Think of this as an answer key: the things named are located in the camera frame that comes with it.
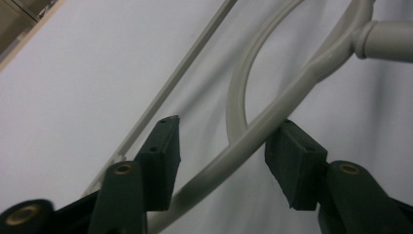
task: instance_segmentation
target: white tube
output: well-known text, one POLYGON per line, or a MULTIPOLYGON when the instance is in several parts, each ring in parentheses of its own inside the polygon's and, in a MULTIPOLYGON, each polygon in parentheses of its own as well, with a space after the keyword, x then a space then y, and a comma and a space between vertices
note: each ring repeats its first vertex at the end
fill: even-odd
POLYGON ((228 140, 233 143, 246 130, 245 91, 249 72, 265 41, 303 0, 287 0, 264 22, 245 48, 231 79, 227 96, 226 126, 228 140))
POLYGON ((167 212, 157 213, 149 219, 149 233, 164 230, 242 165, 295 109, 317 81, 338 69, 353 54, 352 33, 370 21, 372 11, 373 0, 353 0, 336 25, 345 26, 342 35, 328 50, 302 69, 285 91, 252 121, 240 138, 226 147, 176 193, 167 212))
POLYGON ((371 22, 358 32, 355 45, 361 59, 413 62, 413 22, 371 22))
POLYGON ((186 54, 182 62, 175 68, 175 70, 173 71, 173 73, 168 78, 167 82, 165 83, 165 85, 158 92, 158 94, 152 100, 150 105, 146 108, 143 115, 133 126, 133 128, 128 133, 128 135, 125 137, 121 145, 119 145, 116 151, 112 154, 112 156, 110 157, 108 162, 105 164, 105 166, 102 168, 102 170, 100 170, 100 172, 94 178, 92 183, 86 189, 83 196, 86 196, 88 194, 91 194, 97 191, 97 189, 100 187, 100 182, 102 181, 103 175, 106 172, 106 169, 110 165, 112 165, 114 162, 119 162, 119 161, 123 161, 126 159, 125 154, 129 151, 131 146, 134 144, 134 142, 143 132, 145 127, 148 125, 149 121, 153 118, 155 113, 158 111, 158 109, 167 99, 169 94, 172 92, 173 88, 176 86, 176 84, 179 82, 179 80, 188 70, 189 66, 191 66, 192 62, 195 60, 195 58, 204 48, 205 44, 207 43, 209 38, 212 36, 212 34, 215 32, 216 28, 218 28, 219 24, 221 24, 221 22, 224 21, 225 17, 228 15, 228 13, 231 11, 231 9, 236 3, 237 3, 237 0, 226 0, 221 5, 219 10, 213 16, 212 20, 209 22, 209 24, 206 26, 204 31, 198 37, 197 41, 188 51, 188 53, 186 54))

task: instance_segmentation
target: white pipe connector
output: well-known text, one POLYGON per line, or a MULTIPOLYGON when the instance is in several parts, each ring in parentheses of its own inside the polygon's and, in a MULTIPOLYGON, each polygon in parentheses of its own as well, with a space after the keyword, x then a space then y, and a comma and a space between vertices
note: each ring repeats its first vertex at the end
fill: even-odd
POLYGON ((353 45, 360 59, 413 62, 413 22, 371 21, 355 31, 353 45))

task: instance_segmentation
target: white wall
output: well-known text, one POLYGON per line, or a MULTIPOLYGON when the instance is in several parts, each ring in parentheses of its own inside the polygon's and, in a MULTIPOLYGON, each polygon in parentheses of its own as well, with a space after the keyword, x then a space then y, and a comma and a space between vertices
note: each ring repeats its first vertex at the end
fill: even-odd
MULTIPOLYGON (((66 1, 0 73, 0 211, 46 198, 61 208, 117 148, 223 1, 66 1)), ((235 61, 282 1, 240 0, 157 119, 181 118, 175 191, 226 145, 225 99, 235 61)), ((247 90, 252 120, 297 74, 350 1, 306 1, 270 37, 247 90)), ((375 20, 413 20, 408 0, 375 3, 375 20)), ((328 151, 368 169, 413 204, 413 65, 352 57, 291 119, 328 151)), ((165 233, 319 233, 296 212, 263 150, 165 233)))

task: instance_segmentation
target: black plastic part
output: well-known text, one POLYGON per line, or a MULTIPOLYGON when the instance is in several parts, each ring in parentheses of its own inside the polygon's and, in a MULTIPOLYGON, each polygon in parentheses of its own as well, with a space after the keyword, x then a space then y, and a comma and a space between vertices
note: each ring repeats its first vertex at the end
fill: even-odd
POLYGON ((326 167, 327 151, 292 121, 286 120, 266 142, 265 162, 289 206, 297 211, 317 207, 317 180, 326 167))
POLYGON ((166 211, 180 163, 179 118, 160 120, 134 161, 142 166, 146 211, 166 211))
POLYGON ((393 202, 398 206, 398 208, 401 210, 401 212, 404 214, 404 216, 409 219, 411 223, 413 223, 413 207, 402 203, 396 199, 393 199, 393 202))
POLYGON ((32 200, 22 202, 0 215, 0 233, 53 233, 54 217, 53 205, 49 201, 32 200))
POLYGON ((413 233, 412 223, 363 167, 333 162, 326 182, 347 233, 413 233))
POLYGON ((98 192, 56 211, 56 227, 61 234, 86 234, 98 192))
POLYGON ((332 210, 319 209, 319 229, 322 234, 346 234, 346 228, 341 217, 332 210))
POLYGON ((146 233, 141 168, 138 163, 121 162, 107 169, 88 233, 146 233))

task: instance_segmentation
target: brass insert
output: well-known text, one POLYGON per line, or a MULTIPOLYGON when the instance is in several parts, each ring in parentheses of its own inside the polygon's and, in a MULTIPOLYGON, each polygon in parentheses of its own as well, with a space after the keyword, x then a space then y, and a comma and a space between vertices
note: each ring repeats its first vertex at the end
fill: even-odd
POLYGON ((131 165, 124 164, 115 169, 116 175, 125 175, 131 172, 131 165))
POLYGON ((360 173, 358 167, 351 164, 340 164, 339 168, 343 173, 347 173, 350 175, 358 175, 360 173))
POLYGON ((10 226, 20 225, 35 217, 39 213, 39 211, 39 205, 28 205, 10 214, 6 219, 6 223, 10 226))

